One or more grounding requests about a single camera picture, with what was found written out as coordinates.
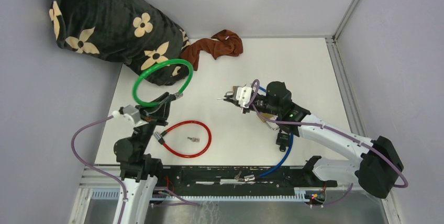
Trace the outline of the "green cable lock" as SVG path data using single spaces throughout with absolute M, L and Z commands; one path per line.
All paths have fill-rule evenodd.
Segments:
M 172 59 L 172 60 L 167 60 L 167 61 L 161 62 L 159 64 L 156 64 L 152 67 L 149 67 L 148 69 L 143 71 L 139 75 L 139 77 L 136 79 L 136 81 L 133 85 L 133 88 L 132 88 L 132 97 L 138 105 L 143 106 L 143 107 L 156 107 L 161 104 L 160 102 L 145 102 L 145 101 L 141 100 L 137 95 L 137 90 L 138 90 L 139 85 L 141 84 L 142 80 L 144 80 L 146 77 L 153 74 L 157 70 L 160 70 L 160 69 L 162 69 L 168 65 L 171 65 L 171 64 L 184 65 L 188 68 L 188 76 L 187 76 L 186 81 L 184 82 L 182 87 L 178 90 L 178 92 L 176 92 L 172 95 L 173 96 L 172 98 L 173 98 L 173 100 L 177 100 L 183 96 L 184 91 L 186 90 L 186 88 L 188 87 L 188 85 L 190 84 L 190 82 L 192 80 L 194 69 L 193 69 L 192 64 L 186 60 Z

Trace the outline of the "blue cable lock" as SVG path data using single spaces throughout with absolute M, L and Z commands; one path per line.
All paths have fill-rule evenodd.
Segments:
M 261 87 L 260 85 L 251 84 L 251 88 L 265 92 L 265 88 Z M 268 123 L 271 123 L 272 118 L 275 117 L 275 116 L 271 116 L 272 118 L 270 118 L 270 117 L 266 117 L 263 114 L 259 113 L 258 117 L 269 127 Z M 285 151 L 285 155 L 283 156 L 283 158 L 281 159 L 281 161 L 277 165 L 275 165 L 274 167 L 268 169 L 267 171 L 259 174 L 258 176 L 248 175 L 248 176 L 245 176 L 245 177 L 241 177 L 240 176 L 241 172 L 239 172 L 234 177 L 235 181 L 237 181 L 237 182 L 253 181 L 253 180 L 255 180 L 255 178 L 265 178 L 266 176 L 269 176 L 270 174 L 276 172 L 283 165 L 283 163 L 286 161 L 286 159 L 288 158 L 288 156 L 289 156 L 289 154 L 291 152 L 292 146 L 293 146 L 294 136 L 293 135 L 289 135 L 288 140 L 289 140 L 288 147 L 286 147 L 286 146 L 283 147 L 283 150 Z

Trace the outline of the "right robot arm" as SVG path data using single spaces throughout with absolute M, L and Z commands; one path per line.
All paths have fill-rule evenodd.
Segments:
M 372 139 L 343 131 L 292 101 L 285 83 L 273 81 L 259 94 L 259 81 L 250 86 L 235 86 L 222 100 L 241 109 L 255 112 L 266 122 L 276 124 L 284 133 L 311 140 L 344 157 L 331 160 L 316 157 L 312 166 L 302 172 L 306 185 L 321 181 L 359 184 L 370 195 L 385 199 L 393 188 L 407 188 L 404 165 L 391 140 Z

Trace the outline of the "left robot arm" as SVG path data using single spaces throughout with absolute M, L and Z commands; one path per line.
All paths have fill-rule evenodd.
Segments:
M 166 126 L 174 95 L 166 92 L 155 99 L 154 107 L 128 105 L 113 112 L 133 127 L 131 136 L 118 140 L 113 147 L 119 164 L 120 197 L 114 223 L 143 223 L 154 187 L 165 178 L 162 161 L 146 153 L 158 126 Z

